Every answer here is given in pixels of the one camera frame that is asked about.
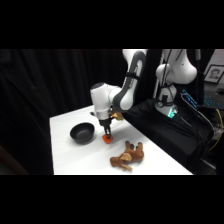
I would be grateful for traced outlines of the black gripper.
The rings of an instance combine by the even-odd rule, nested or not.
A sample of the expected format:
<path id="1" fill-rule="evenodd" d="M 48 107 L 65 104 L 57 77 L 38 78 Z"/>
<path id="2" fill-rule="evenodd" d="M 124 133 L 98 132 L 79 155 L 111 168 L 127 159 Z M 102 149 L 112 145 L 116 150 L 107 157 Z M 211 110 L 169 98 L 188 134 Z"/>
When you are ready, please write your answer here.
<path id="1" fill-rule="evenodd" d="M 110 116 L 99 116 L 98 117 L 98 120 L 99 120 L 99 124 L 101 126 L 104 126 L 105 135 L 106 136 L 108 135 L 108 133 L 107 133 L 107 127 L 106 126 L 109 126 L 108 127 L 108 130 L 109 130 L 108 132 L 109 132 L 109 135 L 112 136 L 112 131 L 111 131 L 111 127 L 110 127 L 112 118 Z"/>

